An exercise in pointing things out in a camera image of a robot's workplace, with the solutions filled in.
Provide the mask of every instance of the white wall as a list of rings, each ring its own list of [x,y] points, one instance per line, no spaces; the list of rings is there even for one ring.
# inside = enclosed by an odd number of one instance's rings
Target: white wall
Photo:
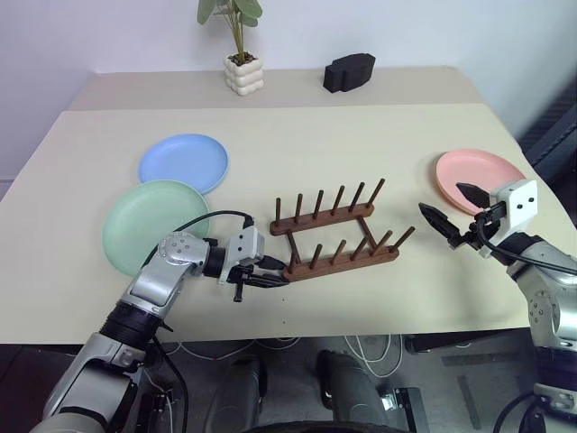
[[[261,0],[248,48],[269,69],[367,51],[378,66],[452,65],[519,136],[577,66],[575,0]],[[0,179],[11,179],[90,71],[220,69],[224,22],[196,0],[2,0]]]

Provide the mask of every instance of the green plate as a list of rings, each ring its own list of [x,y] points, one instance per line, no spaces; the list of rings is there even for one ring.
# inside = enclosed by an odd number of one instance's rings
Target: green plate
[[[152,248],[175,228],[208,213],[203,197],[175,180],[154,180],[131,189],[118,199],[102,228],[108,261],[126,275],[136,275]],[[187,229],[208,235],[208,220]]]

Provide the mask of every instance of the floor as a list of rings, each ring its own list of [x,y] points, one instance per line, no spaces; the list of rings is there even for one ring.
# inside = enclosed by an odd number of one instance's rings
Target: floor
[[[361,338],[365,354],[379,357],[384,336]],[[290,342],[262,340],[269,346]],[[247,342],[188,343],[198,354],[217,357],[243,347]],[[174,345],[167,345],[167,351]],[[350,353],[342,337],[302,338],[286,350],[270,350],[253,344],[246,353],[260,354],[269,369],[269,392],[260,417],[262,425],[300,419],[330,419],[320,399],[314,374],[320,349]],[[179,350],[171,356],[190,391],[188,431],[200,432],[212,396],[237,356],[223,361],[205,361]],[[398,338],[392,339],[389,355],[373,364],[377,373],[387,372],[398,359]],[[71,362],[70,355],[30,346],[0,345],[0,432],[28,432],[40,420],[41,408],[51,387]],[[175,382],[165,366],[148,369],[164,388]],[[500,410],[521,392],[530,391],[535,381],[532,345],[527,329],[510,331],[459,348],[436,349],[412,355],[404,352],[398,371],[387,380],[377,380],[380,389],[418,387],[432,433],[490,432]],[[141,392],[151,389],[146,381]],[[181,413],[175,403],[175,417]],[[517,432],[522,406],[514,411],[503,432]],[[396,426],[403,428],[402,423]]]

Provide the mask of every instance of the blue plate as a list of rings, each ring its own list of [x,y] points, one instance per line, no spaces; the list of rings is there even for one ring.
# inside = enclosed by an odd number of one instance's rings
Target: blue plate
[[[228,154],[221,143],[202,134],[180,134],[154,144],[141,158],[142,182],[178,180],[206,194],[228,170]]]

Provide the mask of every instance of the plate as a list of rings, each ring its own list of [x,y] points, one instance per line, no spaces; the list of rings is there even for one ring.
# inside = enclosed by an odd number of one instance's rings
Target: plate
[[[453,205],[470,215],[478,214],[482,209],[464,197],[455,186],[457,182],[471,183],[491,192],[505,183],[524,178],[523,173],[509,161],[478,149],[447,152],[436,164],[439,189]]]
[[[177,180],[201,194],[222,182],[227,171],[228,154],[224,146],[202,134],[165,138],[142,156],[138,167],[142,182]]]
[[[131,189],[114,204],[102,228],[108,261],[126,275],[136,275],[154,246],[175,228],[208,213],[203,197],[175,180],[155,180]],[[208,234],[208,220],[187,229]]]

